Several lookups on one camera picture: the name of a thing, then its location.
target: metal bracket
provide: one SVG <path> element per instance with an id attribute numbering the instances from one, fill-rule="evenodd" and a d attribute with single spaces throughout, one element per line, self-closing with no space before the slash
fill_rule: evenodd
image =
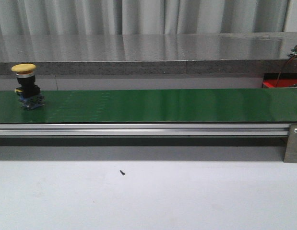
<path id="1" fill-rule="evenodd" d="M 297 163 L 297 125 L 291 125 L 284 162 Z"/>

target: yellow mushroom button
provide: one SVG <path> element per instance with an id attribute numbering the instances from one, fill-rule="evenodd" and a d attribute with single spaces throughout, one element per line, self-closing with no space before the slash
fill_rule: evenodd
<path id="1" fill-rule="evenodd" d="M 12 67 L 12 71 L 17 72 L 19 74 L 30 73 L 35 69 L 36 69 L 36 65 L 30 64 L 30 63 L 19 64 Z"/>

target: aluminum rail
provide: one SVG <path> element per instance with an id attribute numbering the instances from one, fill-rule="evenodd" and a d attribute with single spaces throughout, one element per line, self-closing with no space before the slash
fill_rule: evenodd
<path id="1" fill-rule="evenodd" d="M 291 123 L 0 124 L 0 136 L 282 136 Z"/>

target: white curtain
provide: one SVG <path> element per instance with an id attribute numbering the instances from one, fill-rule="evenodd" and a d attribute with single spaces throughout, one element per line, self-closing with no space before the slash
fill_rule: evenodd
<path id="1" fill-rule="evenodd" d="M 287 0 L 0 0 L 0 35 L 279 32 Z"/>

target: green belt surface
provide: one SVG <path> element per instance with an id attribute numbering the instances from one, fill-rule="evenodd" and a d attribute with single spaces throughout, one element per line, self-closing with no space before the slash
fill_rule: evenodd
<path id="1" fill-rule="evenodd" d="M 43 91 L 27 111 L 0 91 L 0 123 L 297 122 L 297 88 Z"/>

